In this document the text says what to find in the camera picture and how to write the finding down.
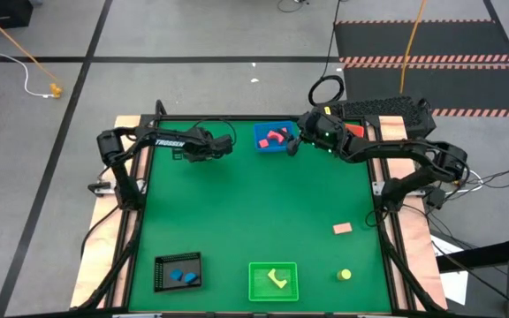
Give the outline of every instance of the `green mat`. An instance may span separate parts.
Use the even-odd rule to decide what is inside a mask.
[[[365,163],[347,164],[300,145],[295,157],[261,154],[253,124],[234,121],[233,153],[204,163],[172,160],[158,148],[129,309],[213,312],[391,311],[376,229],[364,223],[372,210]],[[186,130],[192,122],[163,122]],[[201,126],[214,136],[231,133],[221,122]],[[353,232],[334,235],[350,222]],[[202,287],[153,292],[155,257],[201,252]],[[248,264],[296,262],[300,298],[248,300]],[[350,269],[350,280],[336,274]]]

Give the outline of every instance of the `yellow ball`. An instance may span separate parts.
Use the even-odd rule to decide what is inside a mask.
[[[351,278],[351,271],[349,269],[341,269],[337,273],[337,278],[339,280],[347,280],[347,279]]]

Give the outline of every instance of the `orange wire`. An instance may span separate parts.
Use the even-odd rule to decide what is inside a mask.
[[[410,54],[410,49],[412,48],[412,43],[414,42],[415,30],[417,29],[417,25],[420,24],[420,20],[422,20],[423,8],[425,7],[425,3],[427,0],[422,0],[422,6],[420,7],[420,11],[417,13],[417,18],[415,19],[414,29],[412,30],[412,35],[410,35],[410,41],[407,43],[406,54],[404,55],[404,64],[402,65],[402,75],[399,79],[399,93],[402,94],[404,92],[404,82],[406,79],[406,66],[407,66],[407,58]]]
[[[33,56],[31,56],[25,49],[23,49],[17,42],[15,42],[15,40],[13,40],[13,38],[8,35],[1,27],[0,27],[0,31],[2,34],[5,35],[5,37],[11,41],[13,44],[15,44],[15,46],[21,50],[21,52],[23,52],[23,54],[25,54],[26,56],[28,56],[35,64],[36,66],[38,66],[41,70],[43,70],[47,75],[49,75],[54,81],[56,82],[59,82],[59,80],[57,79],[56,76],[52,75],[51,72],[47,71],[47,69],[45,69],[37,60],[36,58],[34,58]]]

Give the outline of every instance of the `blue bin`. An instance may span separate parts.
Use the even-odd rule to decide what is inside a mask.
[[[254,146],[256,150],[263,153],[286,151],[286,141],[283,141],[282,145],[280,145],[277,140],[269,140],[269,146],[266,148],[261,148],[258,144],[260,140],[266,139],[270,131],[278,131],[282,128],[285,128],[290,134],[294,135],[293,122],[291,121],[254,124]]]

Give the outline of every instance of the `pink block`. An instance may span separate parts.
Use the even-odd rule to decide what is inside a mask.
[[[266,136],[266,138],[271,140],[278,140],[279,144],[284,142],[284,136],[274,131],[269,131],[269,134]]]
[[[351,227],[350,223],[341,223],[337,225],[333,225],[333,232],[335,234],[343,234],[353,231],[353,227]]]
[[[261,147],[261,148],[266,148],[269,146],[269,141],[268,140],[259,140],[258,141],[258,145]]]

